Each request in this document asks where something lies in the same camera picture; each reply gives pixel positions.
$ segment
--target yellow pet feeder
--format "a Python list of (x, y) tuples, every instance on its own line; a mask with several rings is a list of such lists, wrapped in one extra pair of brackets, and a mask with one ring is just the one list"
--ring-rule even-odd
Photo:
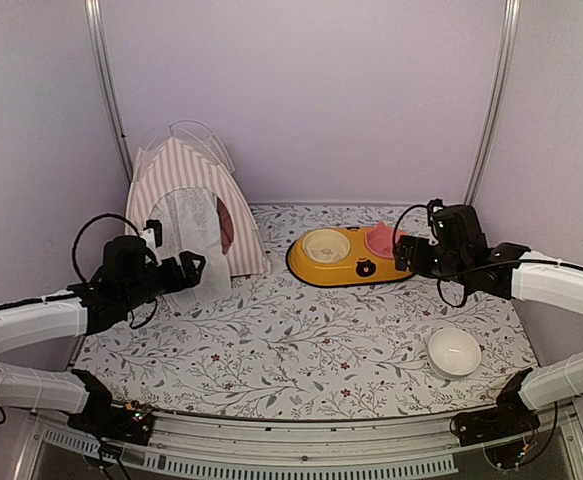
[(315, 287), (389, 283), (413, 275), (395, 269), (393, 229), (383, 222), (312, 230), (291, 245), (287, 265), (298, 280)]

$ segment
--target pink bowl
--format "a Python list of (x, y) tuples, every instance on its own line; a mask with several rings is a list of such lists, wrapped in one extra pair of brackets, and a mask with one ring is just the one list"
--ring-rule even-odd
[[(404, 232), (398, 230), (396, 241)], [(393, 258), (393, 228), (387, 227), (384, 222), (364, 234), (364, 244), (369, 251), (380, 258)]]

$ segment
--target pink and white striped fabric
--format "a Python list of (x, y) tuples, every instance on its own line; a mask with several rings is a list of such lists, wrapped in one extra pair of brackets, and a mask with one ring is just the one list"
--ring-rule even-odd
[(171, 136), (198, 150), (207, 153), (223, 164), (230, 174), (235, 173), (235, 164), (220, 139), (209, 127), (197, 120), (181, 120), (169, 125)]
[(258, 226), (242, 192), (222, 163), (175, 137), (150, 154), (144, 152), (137, 162), (138, 178), (131, 184), (126, 213), (138, 228), (145, 225), (151, 210), (165, 195), (177, 194), (184, 188), (210, 190), (225, 204), (233, 222), (235, 236), (227, 252), (231, 276), (269, 273), (270, 262)]

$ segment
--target yellow bowl tray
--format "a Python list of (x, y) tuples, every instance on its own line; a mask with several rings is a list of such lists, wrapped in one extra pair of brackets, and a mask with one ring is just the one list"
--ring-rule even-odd
[(301, 282), (314, 287), (347, 287), (373, 283), (389, 283), (406, 280), (413, 276), (411, 272), (395, 269), (395, 261), (373, 254), (367, 248), (364, 237), (366, 232), (375, 227), (325, 228), (346, 237), (349, 242), (348, 254), (337, 261), (326, 263), (311, 258), (311, 252), (305, 248), (308, 235), (318, 232), (312, 230), (300, 237), (287, 252), (289, 271)]

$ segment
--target floor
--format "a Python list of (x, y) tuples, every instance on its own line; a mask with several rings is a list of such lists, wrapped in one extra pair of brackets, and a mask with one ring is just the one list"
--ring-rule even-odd
[[(231, 417), (359, 419), (491, 404), (512, 373), (536, 365), (510, 302), (474, 294), (456, 310), (423, 278), (318, 289), (286, 268), (288, 247), (306, 231), (392, 225), (402, 210), (253, 207), (270, 275), (236, 278), (231, 297), (188, 311), (161, 300), (146, 328), (118, 325), (88, 337), (76, 367), (94, 373), (119, 400)], [(413, 212), (403, 229), (425, 234), (424, 214)], [(458, 295), (450, 284), (445, 290)], [(480, 367), (461, 381), (439, 379), (427, 364), (426, 342), (443, 327), (462, 328), (481, 345)]]

